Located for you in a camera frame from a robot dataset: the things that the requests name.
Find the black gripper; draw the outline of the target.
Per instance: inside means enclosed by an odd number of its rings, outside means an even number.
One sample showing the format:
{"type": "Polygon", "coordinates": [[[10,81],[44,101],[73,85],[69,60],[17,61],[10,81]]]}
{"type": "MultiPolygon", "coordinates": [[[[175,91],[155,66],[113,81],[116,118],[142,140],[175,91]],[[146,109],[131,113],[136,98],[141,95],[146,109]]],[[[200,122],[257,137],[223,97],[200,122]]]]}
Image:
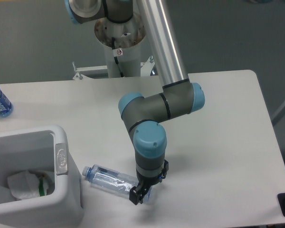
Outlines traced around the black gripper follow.
{"type": "Polygon", "coordinates": [[[169,162],[164,160],[163,164],[155,170],[146,170],[136,165],[136,175],[138,184],[132,187],[129,191],[129,200],[138,205],[146,203],[150,200],[152,186],[162,182],[166,178],[169,170],[169,162]]]}

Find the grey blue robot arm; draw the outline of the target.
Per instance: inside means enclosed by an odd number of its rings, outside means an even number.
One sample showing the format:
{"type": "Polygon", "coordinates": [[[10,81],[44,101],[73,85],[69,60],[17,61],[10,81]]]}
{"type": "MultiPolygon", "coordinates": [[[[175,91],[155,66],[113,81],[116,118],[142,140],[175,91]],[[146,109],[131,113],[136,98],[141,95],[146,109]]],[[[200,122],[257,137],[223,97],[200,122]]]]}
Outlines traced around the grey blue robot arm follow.
{"type": "Polygon", "coordinates": [[[201,86],[186,73],[164,0],[140,0],[139,14],[131,0],[67,0],[65,6],[77,24],[95,21],[95,35],[109,49],[109,70],[129,75],[127,51],[149,38],[163,91],[144,97],[124,95],[118,109],[132,141],[138,184],[130,189],[133,204],[143,203],[150,188],[166,178],[166,131],[161,123],[200,110],[205,104],[201,86]]]}

